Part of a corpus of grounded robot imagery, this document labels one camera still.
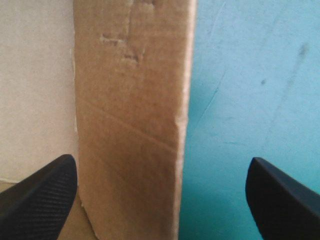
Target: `black plastic piece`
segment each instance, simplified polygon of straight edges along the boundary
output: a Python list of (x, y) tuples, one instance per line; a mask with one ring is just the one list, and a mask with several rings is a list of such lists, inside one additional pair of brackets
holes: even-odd
[(0, 193), (0, 240), (56, 240), (77, 192), (71, 155), (62, 155)]
[(320, 240), (320, 196), (263, 158), (254, 157), (246, 200), (265, 240)]

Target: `cardboard edge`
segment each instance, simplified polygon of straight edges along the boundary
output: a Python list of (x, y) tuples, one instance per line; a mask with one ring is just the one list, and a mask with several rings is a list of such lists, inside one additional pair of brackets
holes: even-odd
[(182, 197), (182, 184), (183, 184), (183, 167), (185, 156), (185, 144), (188, 126), (188, 113), (189, 113), (189, 101), (190, 101), (190, 87), (193, 65), (193, 53), (194, 53), (194, 38), (196, 29), (196, 17), (197, 17), (197, 4), (198, 0), (190, 0), (188, 9), (188, 29), (187, 40), (185, 48), (184, 59), (184, 76), (183, 76), (183, 90), (182, 90), (182, 103), (180, 108), (179, 117), (176, 118), (175, 123), (178, 128), (178, 151), (177, 161), (175, 167), (175, 191), (174, 191), (174, 203), (173, 203), (173, 229), (174, 239), (178, 240), (179, 236), (179, 221), (180, 221), (180, 208)]

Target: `white wall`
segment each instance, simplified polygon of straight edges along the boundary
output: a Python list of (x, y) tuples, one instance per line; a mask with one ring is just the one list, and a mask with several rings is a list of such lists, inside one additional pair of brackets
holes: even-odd
[(0, 1), (0, 179), (77, 156), (72, 0)]

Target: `brown cardboard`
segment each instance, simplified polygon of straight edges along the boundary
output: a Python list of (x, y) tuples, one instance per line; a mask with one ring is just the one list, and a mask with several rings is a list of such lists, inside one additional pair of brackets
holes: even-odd
[(0, 1), (0, 179), (78, 159), (72, 0)]
[[(0, 181), (0, 193), (14, 184)], [(81, 207), (79, 195), (75, 196), (70, 214), (58, 240), (97, 240), (85, 210)]]
[(195, 0), (74, 0), (79, 193), (100, 240), (175, 240)]

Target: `light blue surface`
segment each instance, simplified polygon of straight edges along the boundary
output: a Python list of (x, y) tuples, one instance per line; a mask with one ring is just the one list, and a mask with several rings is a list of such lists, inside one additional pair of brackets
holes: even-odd
[(252, 157), (320, 193), (320, 1), (198, 0), (180, 240), (261, 239)]

